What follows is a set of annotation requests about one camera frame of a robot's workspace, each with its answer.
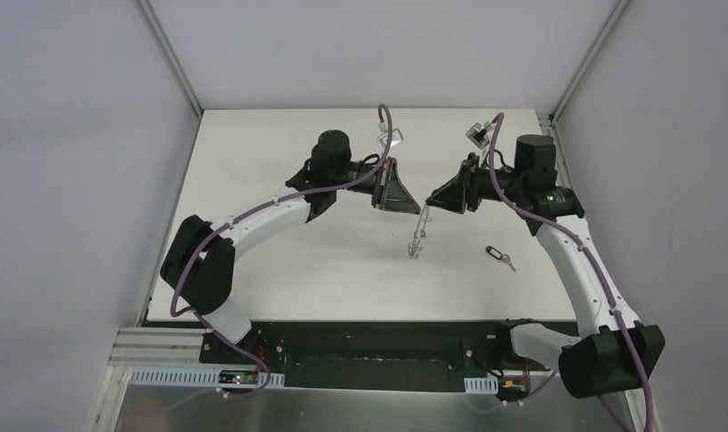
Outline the round metal keyring disc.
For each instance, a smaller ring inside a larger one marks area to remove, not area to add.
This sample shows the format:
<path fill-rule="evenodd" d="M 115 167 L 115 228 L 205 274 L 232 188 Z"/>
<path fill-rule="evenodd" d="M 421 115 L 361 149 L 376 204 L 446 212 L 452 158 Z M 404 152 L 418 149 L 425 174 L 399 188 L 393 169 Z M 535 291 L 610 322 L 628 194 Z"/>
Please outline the round metal keyring disc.
<path fill-rule="evenodd" d="M 425 203 L 419 214 L 412 240 L 408 243 L 408 258 L 418 259 L 423 251 L 423 241 L 427 238 L 427 224 L 431 221 L 430 207 Z"/>

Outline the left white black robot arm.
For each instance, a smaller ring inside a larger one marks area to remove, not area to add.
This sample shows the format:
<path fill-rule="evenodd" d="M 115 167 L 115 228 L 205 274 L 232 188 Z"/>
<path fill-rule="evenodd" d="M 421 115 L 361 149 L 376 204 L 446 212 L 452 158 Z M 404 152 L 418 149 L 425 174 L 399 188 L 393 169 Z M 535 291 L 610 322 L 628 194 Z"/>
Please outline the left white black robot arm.
<path fill-rule="evenodd" d="M 376 210 L 418 215 L 421 207 L 397 174 L 397 161 L 372 154 L 352 159 L 341 130 L 319 135 L 310 158 L 267 203 L 213 221 L 185 218 L 160 269 L 161 279 L 224 339 L 221 350 L 235 364 L 249 362 L 256 340 L 251 322 L 231 298 L 234 267 L 250 249 L 272 236 L 318 218 L 337 191 L 367 194 Z"/>

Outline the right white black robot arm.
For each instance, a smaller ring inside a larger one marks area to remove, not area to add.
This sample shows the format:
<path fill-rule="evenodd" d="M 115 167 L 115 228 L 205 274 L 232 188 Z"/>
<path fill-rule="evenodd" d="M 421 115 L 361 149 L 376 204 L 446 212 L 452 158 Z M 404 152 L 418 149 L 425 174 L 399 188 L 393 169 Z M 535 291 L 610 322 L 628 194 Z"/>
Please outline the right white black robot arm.
<path fill-rule="evenodd" d="M 585 212 L 573 190 L 556 184 L 556 148 L 544 135 L 517 138 L 514 164 L 493 168 L 471 153 L 427 205 L 463 214 L 483 201 L 502 202 L 522 219 L 552 261 L 574 310 L 571 337 L 533 319 L 508 320 L 494 342 L 498 365 L 526 359 L 558 372 L 577 399 L 635 389 L 652 400 L 649 378 L 665 347 L 656 325 L 644 325 L 603 268 Z"/>

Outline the key with black tag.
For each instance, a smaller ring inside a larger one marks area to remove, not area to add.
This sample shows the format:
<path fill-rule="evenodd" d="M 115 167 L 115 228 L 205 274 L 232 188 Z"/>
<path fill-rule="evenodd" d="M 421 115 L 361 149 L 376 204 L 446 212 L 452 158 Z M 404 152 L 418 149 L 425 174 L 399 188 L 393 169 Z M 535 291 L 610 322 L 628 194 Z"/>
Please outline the key with black tag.
<path fill-rule="evenodd" d="M 513 272 L 516 272 L 517 269 L 512 264 L 511 257 L 508 254 L 499 251 L 498 249 L 496 249 L 493 246 L 487 246 L 486 247 L 486 253 L 489 256 L 491 256 L 494 259 L 496 259 L 497 261 L 499 261 L 500 263 L 503 263 L 506 266 L 508 266 Z"/>

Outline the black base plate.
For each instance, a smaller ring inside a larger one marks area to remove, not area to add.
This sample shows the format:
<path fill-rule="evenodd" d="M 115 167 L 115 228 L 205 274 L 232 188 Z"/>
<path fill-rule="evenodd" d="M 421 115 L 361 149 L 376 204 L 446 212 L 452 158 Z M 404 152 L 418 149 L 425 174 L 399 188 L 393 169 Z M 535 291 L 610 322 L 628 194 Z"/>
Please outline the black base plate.
<path fill-rule="evenodd" d="M 237 343 L 207 333 L 203 364 L 251 365 L 259 357 L 293 388 L 461 392 L 467 378 L 507 378 L 545 366 L 506 353 L 504 320 L 256 321 Z"/>

